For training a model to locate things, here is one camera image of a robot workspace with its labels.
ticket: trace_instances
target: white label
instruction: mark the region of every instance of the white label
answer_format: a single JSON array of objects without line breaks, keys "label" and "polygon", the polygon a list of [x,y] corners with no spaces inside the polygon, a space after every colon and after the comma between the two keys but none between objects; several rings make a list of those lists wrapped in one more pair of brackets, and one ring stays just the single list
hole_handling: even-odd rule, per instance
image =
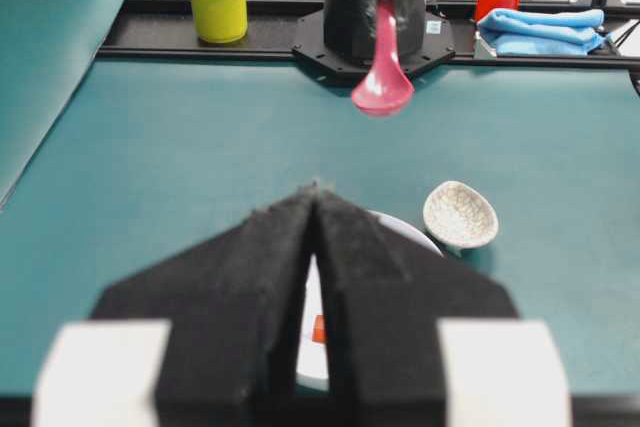
[{"label": "white label", "polygon": [[428,20],[427,21],[427,34],[440,34],[442,30],[442,21],[440,20]]}]

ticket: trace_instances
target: black mounting plate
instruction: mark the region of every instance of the black mounting plate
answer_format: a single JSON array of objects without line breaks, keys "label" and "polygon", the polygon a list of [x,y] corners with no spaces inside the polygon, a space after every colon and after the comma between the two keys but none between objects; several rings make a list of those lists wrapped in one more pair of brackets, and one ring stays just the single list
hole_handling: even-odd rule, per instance
[{"label": "black mounting plate", "polygon": [[[329,49],[324,44],[323,22],[322,11],[298,20],[292,49],[294,56],[321,67],[331,76],[354,81],[364,77],[371,67],[371,61],[348,59]],[[447,20],[427,13],[425,26],[422,49],[400,59],[407,77],[427,72],[455,55],[453,32]]]}]

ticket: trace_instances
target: cable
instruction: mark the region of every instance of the cable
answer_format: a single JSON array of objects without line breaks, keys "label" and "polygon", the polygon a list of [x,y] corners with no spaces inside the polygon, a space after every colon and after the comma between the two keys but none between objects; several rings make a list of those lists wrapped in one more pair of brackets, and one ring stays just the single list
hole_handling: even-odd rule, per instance
[{"label": "cable", "polygon": [[620,47],[622,44],[624,44],[627,39],[631,37],[631,34],[633,34],[633,32],[638,28],[638,25],[640,25],[640,20],[636,21],[635,24],[624,31],[622,35],[618,37],[618,39],[614,42],[616,47]]}]

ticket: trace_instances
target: teal panel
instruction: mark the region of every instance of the teal panel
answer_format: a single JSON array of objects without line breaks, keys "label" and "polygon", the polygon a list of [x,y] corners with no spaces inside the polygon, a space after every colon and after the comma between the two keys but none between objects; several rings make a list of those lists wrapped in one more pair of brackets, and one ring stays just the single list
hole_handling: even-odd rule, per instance
[{"label": "teal panel", "polygon": [[0,207],[106,36],[122,0],[2,0]]},{"label": "teal panel", "polygon": [[551,326],[577,393],[640,392],[640,99],[613,71],[442,67],[396,117],[288,64],[98,61],[0,216],[0,393],[107,283],[319,179],[421,227],[466,182],[501,231],[466,260]]}]

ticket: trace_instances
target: white bowl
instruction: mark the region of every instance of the white bowl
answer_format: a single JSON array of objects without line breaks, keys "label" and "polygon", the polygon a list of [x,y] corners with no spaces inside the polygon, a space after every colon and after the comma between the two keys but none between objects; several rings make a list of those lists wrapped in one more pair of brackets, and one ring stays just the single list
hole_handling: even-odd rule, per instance
[{"label": "white bowl", "polygon": [[450,180],[436,187],[422,215],[427,230],[457,254],[486,245],[498,234],[498,217],[491,204],[462,182]]},{"label": "white bowl", "polygon": [[[382,225],[424,246],[432,252],[442,255],[436,244],[411,224],[381,212],[369,211]],[[320,276],[315,255],[311,257],[309,277],[307,278],[307,295],[302,314],[302,330],[296,367],[297,382],[314,390],[329,390],[329,369],[327,351],[324,344],[313,342],[313,324],[316,315],[322,315],[322,297],[320,294]]]}]

